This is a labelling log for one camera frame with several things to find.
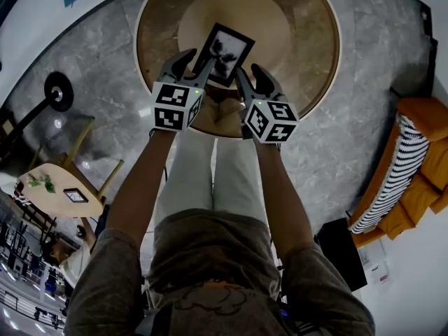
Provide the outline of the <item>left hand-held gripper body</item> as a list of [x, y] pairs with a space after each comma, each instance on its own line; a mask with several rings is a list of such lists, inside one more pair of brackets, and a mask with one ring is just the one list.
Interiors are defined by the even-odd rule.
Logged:
[[155, 82], [150, 102], [151, 125], [159, 130], [187, 129], [200, 111], [203, 96], [203, 88]]

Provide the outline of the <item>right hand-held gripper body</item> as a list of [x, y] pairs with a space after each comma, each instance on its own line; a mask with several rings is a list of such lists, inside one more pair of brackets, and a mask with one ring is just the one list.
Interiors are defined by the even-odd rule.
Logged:
[[300, 119], [295, 106], [284, 94], [252, 94], [242, 97], [241, 134], [260, 143], [285, 143]]

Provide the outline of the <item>black framed picture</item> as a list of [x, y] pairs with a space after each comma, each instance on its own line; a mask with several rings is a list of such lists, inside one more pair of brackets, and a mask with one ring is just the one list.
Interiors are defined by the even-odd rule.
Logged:
[[209, 80], [230, 88], [236, 76], [236, 71], [248, 57], [255, 41], [238, 31], [216, 23], [193, 67], [194, 74], [199, 73], [208, 60], [213, 59], [214, 65], [209, 74]]

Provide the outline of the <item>person's right forearm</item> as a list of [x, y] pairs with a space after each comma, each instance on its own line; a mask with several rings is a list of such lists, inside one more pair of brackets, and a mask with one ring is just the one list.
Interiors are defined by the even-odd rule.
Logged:
[[276, 252], [282, 262], [293, 249], [314, 243], [305, 208], [273, 144], [255, 143], [267, 220]]

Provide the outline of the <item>person's left forearm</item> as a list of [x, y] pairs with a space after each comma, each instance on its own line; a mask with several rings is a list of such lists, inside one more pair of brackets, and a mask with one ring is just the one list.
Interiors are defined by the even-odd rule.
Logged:
[[155, 201], [175, 132], [157, 130], [130, 170], [111, 205], [106, 228], [118, 230], [140, 246]]

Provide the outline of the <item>round wooden coffee table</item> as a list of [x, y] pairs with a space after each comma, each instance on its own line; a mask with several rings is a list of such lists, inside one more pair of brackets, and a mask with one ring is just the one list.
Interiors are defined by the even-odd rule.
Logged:
[[[216, 24], [255, 41], [241, 68], [258, 64], [280, 83], [301, 118], [325, 98], [336, 77], [341, 34], [329, 0], [145, 0], [136, 23], [134, 56], [147, 90], [152, 90], [162, 65], [191, 48], [196, 56], [187, 65], [193, 73], [199, 54]], [[236, 85], [208, 81], [206, 95], [215, 102], [239, 100]], [[240, 137], [236, 118], [215, 124], [201, 112], [192, 128], [216, 137]]]

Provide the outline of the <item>person's left yellow shoe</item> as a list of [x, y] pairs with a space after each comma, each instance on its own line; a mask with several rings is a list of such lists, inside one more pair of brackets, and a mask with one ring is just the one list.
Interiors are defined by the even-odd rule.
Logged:
[[220, 105], [210, 96], [206, 95], [202, 100], [201, 114], [208, 121], [215, 124], [220, 115]]

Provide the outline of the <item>person's pale trousers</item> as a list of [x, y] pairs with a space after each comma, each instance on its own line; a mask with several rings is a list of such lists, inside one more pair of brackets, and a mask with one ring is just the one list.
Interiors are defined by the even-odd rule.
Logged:
[[186, 130], [157, 199], [154, 225], [189, 209], [247, 216], [266, 224], [258, 172], [253, 140], [215, 139]]

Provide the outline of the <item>black stand with round base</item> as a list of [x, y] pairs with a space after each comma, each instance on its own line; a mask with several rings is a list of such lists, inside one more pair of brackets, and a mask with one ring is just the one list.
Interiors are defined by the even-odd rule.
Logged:
[[0, 158], [7, 154], [14, 140], [23, 132], [26, 126], [44, 109], [51, 107], [57, 112], [68, 111], [74, 102], [74, 90], [70, 80], [59, 71], [48, 75], [44, 83], [45, 99], [33, 108], [0, 143]]

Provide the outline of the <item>black white striped blanket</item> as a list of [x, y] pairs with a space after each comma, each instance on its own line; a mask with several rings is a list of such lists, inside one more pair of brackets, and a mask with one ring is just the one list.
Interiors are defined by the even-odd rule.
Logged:
[[368, 197], [367, 205], [351, 222], [349, 229], [356, 235], [376, 227], [392, 210], [423, 163], [429, 147], [429, 140], [401, 114], [396, 115], [389, 141], [392, 147], [384, 151], [381, 157], [384, 162], [379, 164], [386, 169], [379, 174], [379, 182], [372, 188], [373, 196]]

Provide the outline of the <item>wooden side table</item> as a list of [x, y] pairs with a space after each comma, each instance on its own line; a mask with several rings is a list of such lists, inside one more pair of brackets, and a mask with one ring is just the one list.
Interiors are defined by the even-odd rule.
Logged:
[[[17, 183], [23, 185], [22, 194], [43, 213], [57, 218], [96, 218], [102, 215], [106, 200], [104, 196], [106, 189], [120, 171], [124, 161], [120, 160], [117, 163], [100, 188], [95, 188], [77, 168], [74, 158], [94, 123], [94, 117], [91, 116], [87, 119], [87, 125], [84, 126], [68, 153], [62, 153], [54, 160], [32, 167], [28, 172], [17, 178]], [[30, 188], [27, 183], [28, 174], [41, 179], [41, 185]], [[55, 187], [55, 194], [46, 191], [44, 186], [46, 179], [51, 180]], [[88, 203], [74, 204], [71, 202], [63, 193], [63, 190], [67, 188], [79, 189], [87, 197]]]

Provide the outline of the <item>orange sofa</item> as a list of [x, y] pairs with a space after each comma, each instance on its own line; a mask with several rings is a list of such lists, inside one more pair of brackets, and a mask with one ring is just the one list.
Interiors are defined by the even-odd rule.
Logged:
[[[408, 117], [417, 130], [429, 140], [428, 151], [402, 197], [376, 227], [363, 234], [350, 231], [358, 248], [383, 236], [394, 240], [404, 231], [415, 228], [426, 210], [430, 209], [434, 214], [438, 214], [448, 207], [448, 108], [433, 97], [404, 98], [398, 102], [397, 114]], [[384, 151], [392, 147], [389, 141], [391, 133]], [[382, 156], [379, 164], [384, 162]], [[349, 228], [361, 208], [367, 205], [368, 197], [373, 196], [372, 188], [379, 182], [379, 174], [386, 169], [379, 164], [349, 219]]]

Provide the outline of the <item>person's brown printed t-shirt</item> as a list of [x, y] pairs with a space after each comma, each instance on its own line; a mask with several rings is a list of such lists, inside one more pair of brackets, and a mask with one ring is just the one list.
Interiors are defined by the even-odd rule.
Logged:
[[375, 336], [375, 322], [315, 243], [274, 264], [266, 224], [190, 209], [155, 229], [144, 312], [139, 247], [104, 230], [69, 302], [65, 336]]

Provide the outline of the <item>white paper sheet red mark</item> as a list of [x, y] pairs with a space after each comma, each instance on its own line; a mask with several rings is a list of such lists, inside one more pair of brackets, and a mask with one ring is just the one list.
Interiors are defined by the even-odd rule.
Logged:
[[386, 253], [380, 239], [360, 247], [358, 254], [369, 284], [383, 284], [389, 280]]

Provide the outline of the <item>small framed picture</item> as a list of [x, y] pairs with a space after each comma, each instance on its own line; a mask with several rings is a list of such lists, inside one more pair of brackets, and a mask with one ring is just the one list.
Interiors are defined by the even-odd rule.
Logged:
[[88, 199], [84, 194], [77, 188], [67, 188], [63, 190], [63, 193], [73, 202], [74, 204], [86, 204]]

